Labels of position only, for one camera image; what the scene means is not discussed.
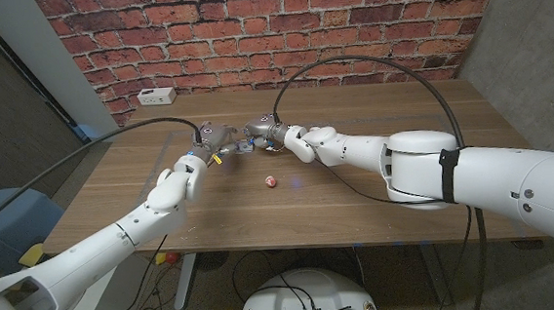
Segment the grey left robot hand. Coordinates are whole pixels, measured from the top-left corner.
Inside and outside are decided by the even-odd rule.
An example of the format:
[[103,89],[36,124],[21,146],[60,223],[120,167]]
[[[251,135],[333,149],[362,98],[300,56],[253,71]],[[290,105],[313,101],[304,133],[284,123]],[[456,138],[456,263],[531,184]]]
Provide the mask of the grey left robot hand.
[[199,136],[202,138],[202,141],[194,143],[190,151],[194,156],[208,163],[213,155],[233,140],[233,134],[236,133],[237,129],[231,125],[205,121],[199,128]]

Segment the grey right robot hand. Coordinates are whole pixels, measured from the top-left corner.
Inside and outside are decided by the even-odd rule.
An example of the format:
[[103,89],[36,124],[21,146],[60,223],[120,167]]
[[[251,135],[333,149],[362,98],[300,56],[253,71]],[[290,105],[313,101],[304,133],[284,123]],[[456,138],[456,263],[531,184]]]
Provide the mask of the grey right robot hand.
[[277,123],[272,114],[262,115],[249,121],[243,133],[254,147],[279,152],[284,148],[284,139],[288,127]]

